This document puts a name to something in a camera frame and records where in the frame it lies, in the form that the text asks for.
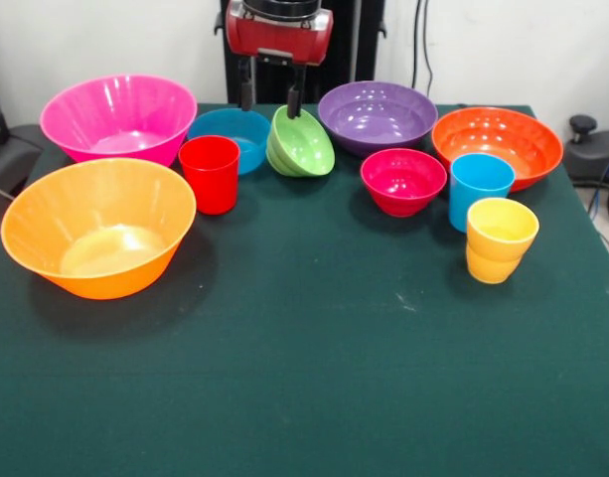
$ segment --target pink bowl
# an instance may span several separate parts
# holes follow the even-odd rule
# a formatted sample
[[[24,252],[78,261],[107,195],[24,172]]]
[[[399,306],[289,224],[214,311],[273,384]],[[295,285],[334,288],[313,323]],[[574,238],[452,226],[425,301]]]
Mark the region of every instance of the pink bowl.
[[[76,162],[120,156],[169,166],[197,112],[192,93],[176,82],[117,75],[60,92],[39,122]]]
[[[410,217],[441,192],[447,173],[438,160],[424,152],[386,149],[362,163],[362,180],[385,213]]]

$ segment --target purple bowl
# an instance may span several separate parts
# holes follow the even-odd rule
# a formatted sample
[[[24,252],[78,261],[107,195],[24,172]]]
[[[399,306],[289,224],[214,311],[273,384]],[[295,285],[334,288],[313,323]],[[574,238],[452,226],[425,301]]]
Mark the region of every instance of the purple bowl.
[[[409,87],[357,81],[328,91],[319,117],[335,140],[361,157],[417,145],[438,119],[436,106]]]

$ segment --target red cup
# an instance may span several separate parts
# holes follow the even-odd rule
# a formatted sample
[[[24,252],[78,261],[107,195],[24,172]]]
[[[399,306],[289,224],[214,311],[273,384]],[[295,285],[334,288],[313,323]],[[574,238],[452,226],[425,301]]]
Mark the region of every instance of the red cup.
[[[234,141],[221,136],[197,137],[183,144],[178,158],[199,212],[215,216],[233,209],[240,159]]]

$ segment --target red robot part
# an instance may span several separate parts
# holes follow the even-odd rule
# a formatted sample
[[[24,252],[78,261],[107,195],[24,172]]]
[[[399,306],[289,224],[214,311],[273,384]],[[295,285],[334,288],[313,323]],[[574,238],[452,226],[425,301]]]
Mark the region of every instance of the red robot part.
[[[253,16],[238,2],[227,10],[227,38],[238,55],[283,57],[294,65],[319,66],[333,30],[333,12],[324,10],[318,21],[278,23]]]

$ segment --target floor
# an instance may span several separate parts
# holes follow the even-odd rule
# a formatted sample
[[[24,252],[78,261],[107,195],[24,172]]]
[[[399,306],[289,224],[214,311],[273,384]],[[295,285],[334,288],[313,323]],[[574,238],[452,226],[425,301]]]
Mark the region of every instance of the floor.
[[[595,190],[576,189],[575,191],[577,192],[578,196],[580,197],[580,200],[582,201],[582,204],[584,204],[584,208],[586,209],[589,205],[589,202],[591,201],[591,198],[593,197],[593,193],[595,192]],[[606,202],[608,199],[608,195],[608,191],[600,191],[600,207],[598,209],[597,216],[595,216],[595,219],[593,220],[593,225],[595,226],[595,229],[600,234],[605,236],[607,240],[609,240],[609,213],[606,210]]]

